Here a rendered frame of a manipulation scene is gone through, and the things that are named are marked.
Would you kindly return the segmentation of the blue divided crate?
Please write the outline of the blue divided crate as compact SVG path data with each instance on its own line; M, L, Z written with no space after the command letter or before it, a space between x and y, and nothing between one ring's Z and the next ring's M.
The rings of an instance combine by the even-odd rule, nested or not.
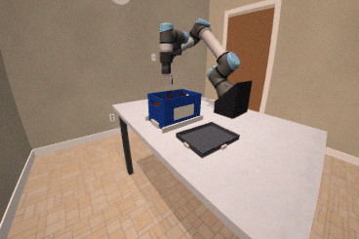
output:
M180 97L180 92L184 92L184 97ZM173 98L168 99L168 94L173 94ZM156 96L161 96L161 99ZM201 103L192 91L179 89L150 93L147 94L147 97L149 121L151 122L153 119L158 122L161 130L164 127L200 116ZM154 105L155 102L159 102L160 107Z

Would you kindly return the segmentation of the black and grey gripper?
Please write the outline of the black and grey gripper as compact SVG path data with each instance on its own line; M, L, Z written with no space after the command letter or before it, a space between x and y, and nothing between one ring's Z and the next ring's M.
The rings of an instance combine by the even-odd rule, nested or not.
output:
M171 64L173 62L173 55L181 55L181 47L179 51L172 51L173 44L160 44L160 62L162 62L162 74L168 75L168 85L173 84L173 73L171 73Z

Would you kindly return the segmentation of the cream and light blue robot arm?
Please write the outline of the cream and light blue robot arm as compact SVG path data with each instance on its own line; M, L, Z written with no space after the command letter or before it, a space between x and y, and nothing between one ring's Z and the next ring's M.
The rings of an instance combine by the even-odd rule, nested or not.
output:
M198 19L188 34L182 30L173 29L173 25L170 23L162 23L160 24L160 44L173 44L173 50L178 51L181 46L181 51L183 52L188 48L192 48L194 43L197 44L200 40L203 40L217 58L218 65L213 66L208 71L207 77L216 89L219 98L233 86L228 82L227 77L239 67L240 60L234 53L227 52L224 49L210 31L210 26L207 21Z

